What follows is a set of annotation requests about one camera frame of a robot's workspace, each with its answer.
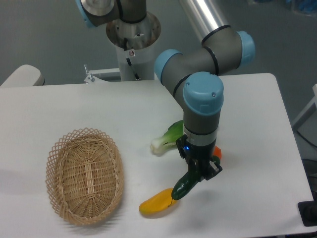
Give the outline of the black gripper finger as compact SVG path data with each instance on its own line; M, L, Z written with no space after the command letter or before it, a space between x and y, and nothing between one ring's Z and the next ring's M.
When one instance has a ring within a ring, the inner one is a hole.
M202 162L201 174L205 180L210 180L211 178L218 175L221 171L222 167L219 163L207 160Z
M188 175L197 175L198 174L198 161L193 158L185 159L187 164L187 173Z

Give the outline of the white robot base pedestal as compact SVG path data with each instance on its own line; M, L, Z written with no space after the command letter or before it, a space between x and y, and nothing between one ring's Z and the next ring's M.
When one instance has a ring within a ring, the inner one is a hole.
M84 65L85 83L154 80L155 46L160 33L160 22L150 12L138 23L120 19L108 23L106 35L116 50L118 68L89 70Z

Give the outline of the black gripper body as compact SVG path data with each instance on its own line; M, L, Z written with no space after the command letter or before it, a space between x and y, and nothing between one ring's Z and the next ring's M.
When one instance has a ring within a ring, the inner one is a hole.
M184 134L176 140L176 145L181 158L193 158L198 161L198 174L201 174L202 162L205 160L214 161L212 155L215 148L215 142L216 140L204 146L194 145L189 142L188 136Z

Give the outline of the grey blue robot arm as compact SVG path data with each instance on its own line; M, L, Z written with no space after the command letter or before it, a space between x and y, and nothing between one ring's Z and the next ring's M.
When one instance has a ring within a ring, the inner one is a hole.
M209 180L221 167L211 157L216 141L223 84L219 76L249 64L255 57L252 37L235 32L213 0L183 0L201 47L189 55L166 50L154 57L161 27L144 0L79 0L89 27L106 26L115 46L123 81L159 79L183 109L184 135L177 137L180 154L196 180Z

